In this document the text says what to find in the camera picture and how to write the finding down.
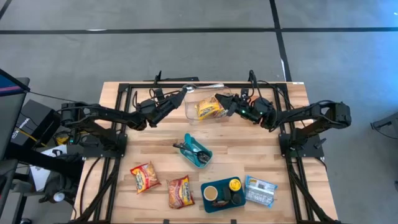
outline wooden table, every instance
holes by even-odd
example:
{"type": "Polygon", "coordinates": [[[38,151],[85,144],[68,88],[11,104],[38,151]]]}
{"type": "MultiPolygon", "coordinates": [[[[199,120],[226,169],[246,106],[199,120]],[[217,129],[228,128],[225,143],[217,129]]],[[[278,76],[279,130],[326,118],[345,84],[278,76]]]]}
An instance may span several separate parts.
{"type": "MultiPolygon", "coordinates": [[[[119,84],[119,82],[104,83],[99,101],[102,106],[114,108],[119,84]]],[[[287,83],[287,86],[290,102],[295,108],[308,105],[307,92],[303,83],[287,83]]],[[[147,88],[136,90],[138,102],[149,98],[147,88]]],[[[164,92],[171,90],[176,89],[164,89],[164,92]]],[[[240,93],[240,89],[231,89],[231,91],[240,93]]],[[[274,100],[271,89],[261,89],[261,93],[264,98],[274,100]]],[[[106,121],[98,123],[107,128],[111,126],[106,121]]],[[[296,123],[296,126],[302,127],[302,124],[296,123]]],[[[163,219],[169,219],[171,223],[230,223],[231,219],[236,219],[238,223],[295,223],[286,163],[280,154],[279,129],[269,133],[268,130],[251,124],[250,121],[240,118],[237,114],[232,115],[228,122],[192,123],[185,116],[184,105],[181,105],[162,120],[157,128],[147,127],[141,132],[127,128],[126,133],[128,145],[126,155],[121,160],[112,223],[162,223],[163,219]],[[215,154],[205,169],[197,169],[177,153],[176,148],[172,147],[174,142],[183,141],[185,133],[190,133],[215,154]],[[162,185],[138,195],[130,169],[149,161],[154,164],[162,185]],[[171,209],[168,205],[166,180],[181,178],[185,175],[189,175],[195,204],[180,210],[171,209]],[[254,202],[246,202],[244,207],[215,213],[204,211],[200,192],[202,183],[233,176],[240,177],[244,182],[246,175],[278,185],[275,203],[271,209],[254,202]]],[[[78,195],[94,160],[88,159],[85,162],[78,195]]],[[[303,158],[303,163],[310,193],[326,214],[337,219],[324,166],[313,158],[303,158]]],[[[88,178],[83,198],[84,207],[87,207],[97,194],[102,169],[103,159],[97,163],[88,178]]],[[[305,219],[307,216],[301,193],[299,193],[299,198],[305,219]]],[[[108,195],[105,195],[101,212],[102,219],[106,213],[107,201],[108,195]]],[[[79,204],[80,197],[77,197],[75,208],[78,211],[79,204]]]]}

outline gray floor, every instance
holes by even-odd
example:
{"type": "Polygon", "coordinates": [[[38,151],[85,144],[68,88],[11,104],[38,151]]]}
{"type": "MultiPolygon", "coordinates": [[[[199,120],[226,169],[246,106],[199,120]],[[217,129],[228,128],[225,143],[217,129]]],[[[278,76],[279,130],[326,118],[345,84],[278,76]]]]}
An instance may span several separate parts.
{"type": "MultiPolygon", "coordinates": [[[[276,0],[282,27],[397,27],[395,0],[276,0]]],[[[267,0],[13,0],[0,30],[272,27],[267,0]]],[[[328,176],[340,220],[396,223],[398,141],[369,123],[398,111],[398,33],[284,33],[293,81],[305,82],[311,102],[350,105],[350,128],[330,130],[328,176]]],[[[198,76],[201,80],[284,80],[274,33],[0,35],[0,67],[30,77],[34,91],[90,103],[105,81],[198,76]]],[[[59,108],[57,100],[29,97],[59,108]]],[[[389,128],[387,134],[394,133],[389,128]]],[[[1,223],[9,223],[11,206],[1,223]]],[[[24,216],[65,222],[67,204],[37,204],[24,216]]]]}

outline navy blue tray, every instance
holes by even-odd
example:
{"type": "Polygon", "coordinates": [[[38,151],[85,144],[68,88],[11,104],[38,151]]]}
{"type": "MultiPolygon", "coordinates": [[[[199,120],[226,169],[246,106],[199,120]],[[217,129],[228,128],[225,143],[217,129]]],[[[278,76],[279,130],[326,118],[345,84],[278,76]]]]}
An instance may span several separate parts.
{"type": "Polygon", "coordinates": [[[240,207],[243,206],[246,203],[246,199],[244,198],[244,192],[243,192],[243,186],[240,188],[239,191],[237,191],[235,194],[240,194],[241,198],[242,198],[242,203],[239,205],[235,205],[232,202],[229,202],[227,205],[223,206],[223,207],[213,207],[211,206],[212,202],[209,202],[205,199],[205,196],[203,195],[203,191],[205,190],[206,187],[208,186],[214,186],[217,191],[218,191],[218,196],[217,199],[221,200],[223,198],[223,187],[229,187],[229,182],[232,179],[238,179],[239,181],[241,181],[241,179],[239,177],[231,177],[228,179],[223,179],[223,180],[217,180],[217,181],[213,181],[213,182],[209,182],[209,183],[204,183],[200,186],[200,190],[201,190],[201,196],[203,198],[203,204],[205,205],[205,211],[207,213],[211,213],[211,212],[217,212],[220,210],[224,210],[224,209],[228,209],[228,208],[234,208],[234,207],[240,207]]]}

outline teal tray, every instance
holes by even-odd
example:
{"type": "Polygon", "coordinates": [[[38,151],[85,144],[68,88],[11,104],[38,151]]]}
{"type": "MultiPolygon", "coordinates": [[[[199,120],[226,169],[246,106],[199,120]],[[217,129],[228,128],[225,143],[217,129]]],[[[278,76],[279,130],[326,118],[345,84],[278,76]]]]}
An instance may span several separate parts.
{"type": "Polygon", "coordinates": [[[217,200],[221,200],[223,198],[224,192],[223,192],[223,187],[229,187],[229,182],[232,179],[238,179],[239,181],[241,181],[241,179],[239,177],[231,177],[228,179],[223,179],[223,180],[217,180],[217,181],[213,181],[213,182],[209,182],[209,183],[204,183],[200,186],[200,190],[201,190],[201,196],[203,198],[203,204],[205,206],[205,211],[207,213],[211,213],[211,212],[217,212],[217,211],[221,211],[221,210],[225,210],[225,209],[229,209],[229,208],[234,208],[234,207],[240,207],[243,206],[246,203],[246,199],[244,197],[244,192],[243,192],[243,186],[241,187],[241,189],[239,191],[237,191],[235,194],[240,194],[241,198],[242,198],[242,203],[240,203],[239,205],[235,205],[232,202],[229,202],[228,204],[226,204],[223,207],[213,207],[211,206],[212,202],[209,202],[205,199],[205,196],[203,195],[203,191],[205,190],[206,187],[208,186],[214,186],[217,191],[218,191],[218,196],[217,196],[217,200]]]}
{"type": "Polygon", "coordinates": [[[185,140],[184,145],[189,147],[193,151],[195,152],[206,151],[210,155],[210,160],[206,164],[203,164],[199,162],[195,154],[191,153],[190,151],[180,149],[180,153],[185,158],[187,158],[191,163],[193,163],[197,168],[205,168],[207,164],[210,163],[211,158],[213,158],[213,153],[210,150],[208,150],[205,146],[202,146],[199,142],[195,140],[195,138],[191,137],[191,135],[188,133],[185,134],[184,140],[185,140]]]}

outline coffee cup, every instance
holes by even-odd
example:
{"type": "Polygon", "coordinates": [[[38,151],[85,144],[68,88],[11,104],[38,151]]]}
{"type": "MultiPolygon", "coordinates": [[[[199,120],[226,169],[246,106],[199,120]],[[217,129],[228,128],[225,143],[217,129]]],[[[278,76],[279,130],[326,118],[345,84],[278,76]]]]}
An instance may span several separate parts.
{"type": "Polygon", "coordinates": [[[214,186],[208,186],[203,191],[203,196],[207,201],[212,202],[217,199],[218,191],[214,186]]]}

